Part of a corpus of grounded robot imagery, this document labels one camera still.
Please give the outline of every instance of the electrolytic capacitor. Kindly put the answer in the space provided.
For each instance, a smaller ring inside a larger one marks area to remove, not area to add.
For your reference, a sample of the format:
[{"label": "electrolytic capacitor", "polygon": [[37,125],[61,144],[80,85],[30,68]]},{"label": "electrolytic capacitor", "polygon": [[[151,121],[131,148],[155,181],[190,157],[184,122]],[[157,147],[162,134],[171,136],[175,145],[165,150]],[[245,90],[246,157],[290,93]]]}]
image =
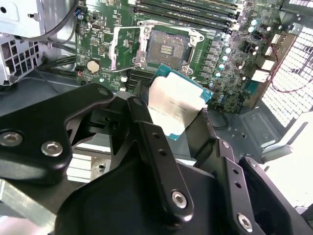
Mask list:
[{"label": "electrolytic capacitor", "polygon": [[241,69],[243,68],[243,66],[242,66],[240,63],[237,62],[237,63],[236,63],[236,68],[239,69],[239,70],[241,70]]},{"label": "electrolytic capacitor", "polygon": [[246,76],[245,76],[243,73],[239,74],[239,77],[240,77],[243,81],[246,80]]},{"label": "electrolytic capacitor", "polygon": [[255,49],[255,50],[258,50],[258,49],[259,49],[259,46],[256,45],[256,44],[252,44],[252,45],[251,45],[251,48],[253,48],[253,49]]},{"label": "electrolytic capacitor", "polygon": [[250,48],[249,52],[250,52],[252,55],[256,55],[256,50],[253,49],[253,48]]},{"label": "electrolytic capacitor", "polygon": [[262,25],[262,29],[266,30],[267,32],[269,32],[272,28],[270,26],[268,26],[267,24],[263,24]]}]

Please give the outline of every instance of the silver screw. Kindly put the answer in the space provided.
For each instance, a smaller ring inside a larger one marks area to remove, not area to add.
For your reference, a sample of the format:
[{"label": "silver screw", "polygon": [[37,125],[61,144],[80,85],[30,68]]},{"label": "silver screw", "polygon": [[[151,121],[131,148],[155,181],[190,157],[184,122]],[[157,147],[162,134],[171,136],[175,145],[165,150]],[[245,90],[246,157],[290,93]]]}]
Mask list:
[{"label": "silver screw", "polygon": [[79,19],[80,21],[82,21],[84,19],[84,16],[82,14],[78,14],[77,19]]},{"label": "silver screw", "polygon": [[187,206],[187,199],[186,197],[179,191],[174,191],[172,193],[172,200],[175,203],[176,206],[179,208],[186,208]]},{"label": "silver screw", "polygon": [[250,220],[245,217],[243,214],[238,214],[237,219],[241,227],[243,227],[244,230],[246,230],[248,233],[251,233],[253,231],[252,224]]},{"label": "silver screw", "polygon": [[59,142],[47,141],[41,145],[41,152],[49,157],[58,157],[63,152],[63,148]]},{"label": "silver screw", "polygon": [[141,57],[139,61],[141,64],[144,64],[146,62],[146,59],[145,59],[145,57]]},{"label": "silver screw", "polygon": [[145,28],[145,33],[150,33],[150,32],[151,32],[150,28],[146,27]]},{"label": "silver screw", "polygon": [[227,142],[223,141],[222,144],[224,145],[225,148],[229,148],[229,144]]},{"label": "silver screw", "polygon": [[255,161],[249,159],[248,162],[249,162],[249,164],[250,164],[251,166],[256,167],[256,162],[255,162]]},{"label": "silver screw", "polygon": [[23,137],[14,131],[3,132],[0,134],[0,144],[2,146],[14,147],[23,141]]}]

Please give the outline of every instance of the cable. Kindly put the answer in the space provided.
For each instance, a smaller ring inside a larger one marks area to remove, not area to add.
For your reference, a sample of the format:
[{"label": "cable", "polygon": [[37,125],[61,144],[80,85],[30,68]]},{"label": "cable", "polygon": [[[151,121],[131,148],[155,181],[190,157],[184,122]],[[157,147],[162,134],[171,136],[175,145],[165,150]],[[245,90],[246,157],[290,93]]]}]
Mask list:
[{"label": "cable", "polygon": [[276,60],[276,66],[274,67],[273,72],[270,74],[269,82],[270,82],[270,84],[272,85],[272,88],[273,88],[275,91],[281,92],[281,93],[297,92],[297,91],[299,91],[299,90],[305,88],[309,83],[311,83],[311,82],[313,81],[313,77],[312,77],[312,78],[311,78],[305,85],[303,85],[302,87],[299,87],[299,88],[297,88],[297,89],[293,89],[293,90],[290,90],[290,91],[283,91],[283,90],[277,88],[277,87],[275,86],[275,84],[274,84],[273,81],[274,81],[274,77],[275,77],[276,73],[278,72],[278,69],[280,68],[281,62],[280,62],[279,59],[278,59],[278,55],[277,55],[276,48],[275,48],[275,46],[273,45],[273,43],[268,40],[267,37],[260,37],[259,35],[256,35],[256,34],[253,34],[253,36],[258,36],[259,38],[261,38],[261,39],[263,39],[263,40],[266,40],[266,42],[267,42],[268,45],[271,47],[271,49],[272,49],[272,51],[273,51],[273,53],[274,53],[275,60]]},{"label": "cable", "polygon": [[56,93],[58,94],[62,94],[61,92],[59,92],[57,89],[54,88],[54,86],[45,78],[45,76],[43,76],[41,74],[41,72],[39,70],[37,70],[37,68],[34,69],[34,71],[39,75],[39,77],[44,80],[50,87],[52,90],[54,90]]},{"label": "cable", "polygon": [[38,36],[38,37],[34,37],[34,38],[22,37],[22,39],[24,41],[26,41],[26,42],[37,42],[37,41],[45,41],[45,40],[47,40],[48,38],[50,38],[52,35],[54,35],[57,32],[59,32],[64,27],[64,25],[69,21],[69,19],[72,16],[72,14],[74,14],[75,9],[78,7],[78,3],[79,3],[79,0],[75,0],[73,7],[68,11],[68,13],[64,17],[64,19],[61,20],[61,22],[58,25],[56,25],[49,32],[45,33],[44,35]]},{"label": "cable", "polygon": [[77,17],[74,16],[74,26],[73,26],[73,30],[72,30],[72,32],[71,32],[71,34],[70,34],[70,36],[69,36],[68,39],[66,39],[66,40],[63,41],[63,42],[58,42],[58,41],[55,41],[55,40],[53,40],[53,39],[51,39],[51,38],[48,38],[48,41],[49,41],[50,43],[52,43],[52,44],[57,44],[57,45],[64,45],[64,44],[67,44],[67,43],[72,39],[72,37],[74,36],[75,30],[76,30],[76,26],[77,26]]},{"label": "cable", "polygon": [[229,122],[228,122],[228,119],[227,119],[226,115],[225,115],[221,110],[220,110],[220,113],[221,113],[221,115],[222,115],[223,120],[225,121],[225,125],[223,125],[223,126],[213,126],[213,125],[212,125],[212,127],[213,127],[215,130],[225,129],[225,128],[227,128],[227,127],[229,126]]}]

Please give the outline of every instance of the ram slot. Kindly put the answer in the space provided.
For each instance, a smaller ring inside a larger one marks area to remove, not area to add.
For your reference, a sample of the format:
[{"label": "ram slot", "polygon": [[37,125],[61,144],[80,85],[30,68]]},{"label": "ram slot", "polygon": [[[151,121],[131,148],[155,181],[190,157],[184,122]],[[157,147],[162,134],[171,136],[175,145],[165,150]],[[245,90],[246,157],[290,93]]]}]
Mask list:
[{"label": "ram slot", "polygon": [[147,14],[147,15],[153,15],[153,16],[158,16],[158,17],[163,17],[165,19],[171,19],[176,21],[176,24],[186,24],[186,26],[189,27],[198,27],[201,26],[202,28],[207,28],[207,29],[214,29],[214,30],[219,30],[228,34],[231,34],[231,30],[228,27],[225,26],[221,26],[221,25],[217,25],[217,24],[212,24],[211,22],[196,22],[194,19],[189,19],[186,17],[180,17],[177,15],[172,15],[172,14],[168,14],[168,13],[164,13],[161,11],[157,11],[157,10],[149,10],[147,8],[142,8],[142,7],[137,7],[135,9],[135,12],[137,13],[143,13],[143,14]]},{"label": "ram slot", "polygon": [[226,20],[226,19],[221,19],[218,17],[214,17],[214,16],[209,16],[209,15],[205,15],[205,14],[201,14],[201,13],[197,13],[197,12],[192,12],[192,11],[188,11],[186,9],[180,9],[180,8],[176,8],[174,6],[168,6],[168,5],[159,5],[158,3],[155,2],[150,2],[149,0],[143,0],[140,2],[140,6],[145,6],[148,8],[151,7],[157,7],[160,9],[160,11],[168,11],[167,13],[171,14],[171,13],[176,13],[176,14],[182,14],[187,18],[193,18],[194,21],[199,21],[199,22],[204,22],[209,24],[210,22],[214,22],[217,24],[224,24],[226,26],[230,26],[232,24],[232,21]]},{"label": "ram slot", "polygon": [[210,5],[203,4],[203,3],[194,3],[194,2],[179,1],[179,0],[162,0],[161,2],[158,2],[158,3],[155,2],[155,4],[159,4],[160,7],[164,5],[174,6],[180,10],[189,10],[198,14],[204,13],[204,15],[216,13],[216,14],[219,14],[220,16],[228,17],[231,19],[235,19],[237,17],[237,14],[234,14],[229,11],[217,9],[217,8],[214,8],[214,6],[211,7]]}]

